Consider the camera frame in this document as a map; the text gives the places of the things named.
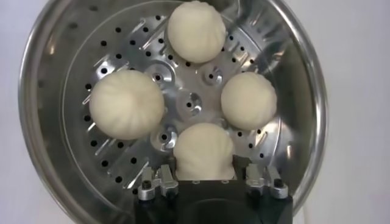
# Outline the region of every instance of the white background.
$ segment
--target white background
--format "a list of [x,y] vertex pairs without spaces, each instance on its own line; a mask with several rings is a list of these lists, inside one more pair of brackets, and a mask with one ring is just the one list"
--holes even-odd
[[[72,223],[40,183],[21,135],[17,82],[46,0],[0,0],[0,223]],[[306,224],[390,223],[390,1],[287,0],[319,56],[328,91],[324,163]]]

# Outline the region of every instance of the white steamed bun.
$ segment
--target white steamed bun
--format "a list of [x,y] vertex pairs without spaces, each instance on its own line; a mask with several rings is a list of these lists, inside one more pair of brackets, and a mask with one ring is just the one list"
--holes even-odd
[[226,28],[220,14],[206,2],[178,6],[168,23],[168,39],[182,58],[203,63],[215,58],[225,42]]
[[136,139],[160,123],[164,98],[149,76],[122,70],[106,75],[95,85],[90,113],[105,134],[117,139]]
[[179,180],[231,180],[233,141],[215,124],[200,123],[184,130],[176,141],[176,177]]
[[274,87],[264,76],[245,72],[233,76],[222,90],[222,111],[226,119],[243,130],[266,125],[277,108]]

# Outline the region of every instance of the black machine part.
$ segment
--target black machine part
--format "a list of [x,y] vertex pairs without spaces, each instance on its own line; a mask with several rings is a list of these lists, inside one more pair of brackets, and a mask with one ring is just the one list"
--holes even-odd
[[153,180],[147,167],[138,191],[140,200],[135,202],[136,223],[293,223],[293,198],[275,167],[259,169],[239,156],[233,158],[233,166],[237,180],[222,181],[176,181],[172,175],[175,166],[169,165],[162,165],[161,178]]
[[292,224],[293,199],[276,199],[270,188],[248,192],[244,181],[179,181],[179,194],[159,192],[135,204],[136,223],[158,224]]

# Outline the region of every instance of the white surface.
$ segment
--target white surface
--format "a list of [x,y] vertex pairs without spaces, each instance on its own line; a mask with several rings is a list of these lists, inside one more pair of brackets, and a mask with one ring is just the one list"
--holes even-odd
[[203,63],[221,52],[226,28],[214,7],[206,2],[191,1],[172,12],[167,36],[176,54],[189,62]]
[[256,130],[274,118],[277,96],[263,75],[244,72],[229,79],[222,89],[221,108],[231,125],[242,130]]
[[[5,224],[72,223],[40,183],[18,118],[21,55],[45,2],[0,1],[0,223]],[[287,2],[317,50],[330,112],[324,163],[303,209],[307,223],[390,223],[385,192],[390,184],[390,1]]]

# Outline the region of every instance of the metal bracket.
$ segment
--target metal bracket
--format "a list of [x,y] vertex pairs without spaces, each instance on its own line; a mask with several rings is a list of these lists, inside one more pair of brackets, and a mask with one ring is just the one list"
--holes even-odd
[[141,201],[149,201],[155,198],[156,185],[153,182],[153,170],[147,166],[142,172],[142,182],[138,187],[138,199]]
[[277,199],[284,199],[288,196],[288,186],[282,181],[278,170],[274,166],[266,166],[266,173],[271,181],[271,195]]
[[257,164],[251,163],[246,167],[246,184],[249,186],[249,192],[255,190],[260,195],[263,194],[264,179]]
[[166,198],[173,198],[179,193],[179,183],[173,179],[168,165],[162,165],[161,171],[161,195]]

